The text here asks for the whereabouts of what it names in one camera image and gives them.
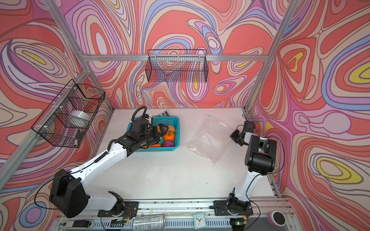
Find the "orange carrot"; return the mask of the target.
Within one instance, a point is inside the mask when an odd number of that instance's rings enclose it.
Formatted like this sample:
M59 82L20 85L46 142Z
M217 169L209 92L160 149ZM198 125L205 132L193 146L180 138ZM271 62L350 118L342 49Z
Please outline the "orange carrot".
M154 145L150 145L150 146L145 146L143 148L147 149L147 148L157 148L157 147L162 147L162 145L161 144L154 144Z

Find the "small orange pumpkin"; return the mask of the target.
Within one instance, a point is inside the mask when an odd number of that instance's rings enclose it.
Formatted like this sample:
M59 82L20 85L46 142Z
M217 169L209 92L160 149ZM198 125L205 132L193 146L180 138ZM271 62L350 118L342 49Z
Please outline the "small orange pumpkin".
M167 134L164 136L165 141L174 141L175 140L175 133L172 131L167 132Z

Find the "clear zip top bag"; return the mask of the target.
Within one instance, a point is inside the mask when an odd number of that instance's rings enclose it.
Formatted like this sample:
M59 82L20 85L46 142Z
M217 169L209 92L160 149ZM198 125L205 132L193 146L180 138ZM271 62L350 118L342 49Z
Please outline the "clear zip top bag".
M216 164L231 143L231 133L232 129L228 125L207 115L186 147Z

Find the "purple red onion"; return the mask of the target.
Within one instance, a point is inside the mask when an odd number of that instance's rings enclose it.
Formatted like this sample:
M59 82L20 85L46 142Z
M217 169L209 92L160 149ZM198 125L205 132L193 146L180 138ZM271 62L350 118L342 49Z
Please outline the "purple red onion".
M171 140L168 140L168 141L165 141L163 144L162 144L163 147L174 147L175 144L173 141Z

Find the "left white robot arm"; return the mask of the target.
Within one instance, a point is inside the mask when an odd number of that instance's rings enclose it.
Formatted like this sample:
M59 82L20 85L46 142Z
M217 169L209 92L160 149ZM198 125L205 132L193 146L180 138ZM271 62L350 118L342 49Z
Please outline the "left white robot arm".
M159 143L168 131L167 125L153 125L153 119L149 116L132 119L128 131L111 140L104 152L79 167L69 171L62 169L55 174L50 202L67 218L94 210L120 217L125 209L121 196L114 191L109 191L108 195L88 194L88 186L114 164L135 151Z

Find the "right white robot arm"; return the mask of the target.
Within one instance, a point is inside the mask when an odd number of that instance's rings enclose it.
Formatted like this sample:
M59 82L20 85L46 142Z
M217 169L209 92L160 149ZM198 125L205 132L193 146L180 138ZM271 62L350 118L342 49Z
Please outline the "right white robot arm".
M255 124L245 121L241 131L235 130L230 138L240 146L246 145L245 166L247 170L238 187L229 194L227 205L246 210L250 196L262 177L271 174L276 167L277 142L254 132Z

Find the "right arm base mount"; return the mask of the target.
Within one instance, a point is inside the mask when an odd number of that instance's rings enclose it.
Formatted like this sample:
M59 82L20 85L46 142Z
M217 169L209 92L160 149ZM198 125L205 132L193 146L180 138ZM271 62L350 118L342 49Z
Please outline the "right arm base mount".
M249 200L243 201L236 197L235 188L226 200L214 200L209 207L216 216L241 216L249 217L253 215L253 209Z

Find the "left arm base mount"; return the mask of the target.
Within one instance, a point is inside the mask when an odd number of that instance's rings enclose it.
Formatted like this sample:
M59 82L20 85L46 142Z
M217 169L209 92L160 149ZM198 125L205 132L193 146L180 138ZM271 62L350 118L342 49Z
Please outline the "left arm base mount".
M116 199L116 203L111 210L99 210L98 217L100 218L130 218L137 216L138 201L124 201L123 198L115 193L109 191Z

